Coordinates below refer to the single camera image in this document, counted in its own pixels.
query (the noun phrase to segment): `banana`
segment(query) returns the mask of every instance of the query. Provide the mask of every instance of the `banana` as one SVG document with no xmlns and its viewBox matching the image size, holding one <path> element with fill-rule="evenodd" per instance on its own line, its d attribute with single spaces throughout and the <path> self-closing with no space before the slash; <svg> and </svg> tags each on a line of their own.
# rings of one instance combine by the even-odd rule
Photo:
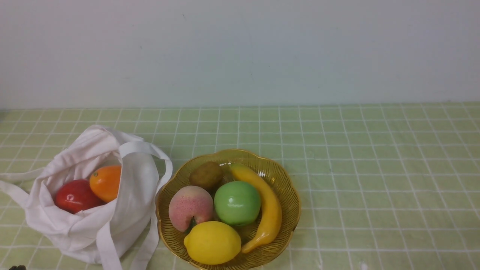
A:
<svg viewBox="0 0 480 270">
<path fill-rule="evenodd" d="M 230 170 L 235 179 L 253 185 L 260 193 L 262 201 L 262 220 L 258 225 L 257 233 L 241 248 L 242 253 L 249 253 L 261 245 L 271 243 L 276 238 L 282 225 L 282 208 L 272 188 L 249 167 L 232 163 Z"/>
</svg>

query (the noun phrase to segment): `orange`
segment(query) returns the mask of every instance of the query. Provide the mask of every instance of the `orange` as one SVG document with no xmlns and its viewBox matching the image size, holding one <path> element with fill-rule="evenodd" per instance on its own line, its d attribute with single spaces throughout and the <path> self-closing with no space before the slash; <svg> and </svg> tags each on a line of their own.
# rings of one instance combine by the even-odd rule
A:
<svg viewBox="0 0 480 270">
<path fill-rule="evenodd" d="M 106 166 L 90 176 L 90 188 L 97 197 L 108 203 L 117 198 L 120 187 L 121 165 Z"/>
</svg>

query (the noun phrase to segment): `fruit stem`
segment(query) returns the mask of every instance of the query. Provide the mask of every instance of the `fruit stem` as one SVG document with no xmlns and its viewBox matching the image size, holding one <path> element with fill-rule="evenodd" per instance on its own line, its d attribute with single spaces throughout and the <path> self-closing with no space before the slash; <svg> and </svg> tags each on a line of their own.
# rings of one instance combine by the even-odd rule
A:
<svg viewBox="0 0 480 270">
<path fill-rule="evenodd" d="M 187 234 L 190 233 L 190 231 L 197 225 L 197 222 L 195 221 L 195 218 L 192 218 L 190 220 L 190 226 L 188 226 L 188 229 L 185 231 Z"/>
</svg>

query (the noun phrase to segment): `peach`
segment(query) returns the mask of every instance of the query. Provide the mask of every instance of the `peach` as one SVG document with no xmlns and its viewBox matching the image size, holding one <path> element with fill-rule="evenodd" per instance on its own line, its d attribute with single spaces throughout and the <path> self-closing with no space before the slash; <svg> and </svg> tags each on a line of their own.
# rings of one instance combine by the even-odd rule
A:
<svg viewBox="0 0 480 270">
<path fill-rule="evenodd" d="M 168 216 L 175 229 L 185 232 L 192 219 L 196 224 L 212 220 L 214 215 L 213 199 L 199 186 L 189 185 L 181 188 L 170 201 Z"/>
</svg>

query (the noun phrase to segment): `white wall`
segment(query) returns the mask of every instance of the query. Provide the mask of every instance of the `white wall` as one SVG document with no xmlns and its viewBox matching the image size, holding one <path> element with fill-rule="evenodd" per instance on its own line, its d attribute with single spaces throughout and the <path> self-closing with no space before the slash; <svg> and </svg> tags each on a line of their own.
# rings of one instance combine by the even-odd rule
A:
<svg viewBox="0 0 480 270">
<path fill-rule="evenodd" d="M 480 0 L 0 1 L 0 108 L 480 100 Z"/>
</svg>

